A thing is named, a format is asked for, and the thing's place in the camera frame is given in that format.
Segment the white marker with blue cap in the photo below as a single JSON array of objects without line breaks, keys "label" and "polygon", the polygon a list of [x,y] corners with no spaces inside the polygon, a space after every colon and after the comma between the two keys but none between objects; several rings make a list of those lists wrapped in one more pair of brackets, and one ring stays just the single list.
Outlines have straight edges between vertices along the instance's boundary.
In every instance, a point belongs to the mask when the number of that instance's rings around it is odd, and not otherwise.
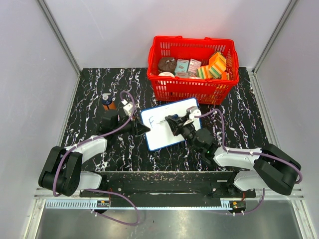
[{"label": "white marker with blue cap", "polygon": [[161,123],[164,123],[164,122],[167,122],[166,118],[169,118],[169,119],[176,119],[178,118],[178,115],[177,114],[173,114],[173,115],[169,115],[167,117],[164,117],[164,119],[161,119],[157,122],[157,124],[161,124]]}]

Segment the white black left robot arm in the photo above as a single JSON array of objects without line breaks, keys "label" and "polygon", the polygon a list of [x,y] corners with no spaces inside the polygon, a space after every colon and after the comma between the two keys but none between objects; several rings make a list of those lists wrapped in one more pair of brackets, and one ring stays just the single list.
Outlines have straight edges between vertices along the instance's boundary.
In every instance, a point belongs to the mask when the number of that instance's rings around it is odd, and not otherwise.
[{"label": "white black left robot arm", "polygon": [[105,111],[96,133],[87,141],[50,150],[38,184],[55,195],[72,196],[77,190],[90,189],[97,197],[103,197],[108,191],[107,183],[99,173],[82,171],[82,163],[106,151],[114,136],[123,133],[140,136],[149,131],[150,128],[134,116],[121,117],[117,110]]}]

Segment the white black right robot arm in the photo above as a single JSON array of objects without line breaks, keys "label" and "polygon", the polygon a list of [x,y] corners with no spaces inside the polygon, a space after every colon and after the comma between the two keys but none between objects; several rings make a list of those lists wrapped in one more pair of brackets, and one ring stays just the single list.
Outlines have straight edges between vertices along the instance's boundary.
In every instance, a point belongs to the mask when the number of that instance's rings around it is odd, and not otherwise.
[{"label": "white black right robot arm", "polygon": [[181,135],[189,146],[200,153],[209,167],[240,168],[227,193],[240,196],[250,189],[270,188],[281,195],[290,195],[297,180],[301,179],[301,165],[273,144],[255,149],[236,149],[219,146],[206,128],[195,129],[189,116],[166,116],[174,136]]}]

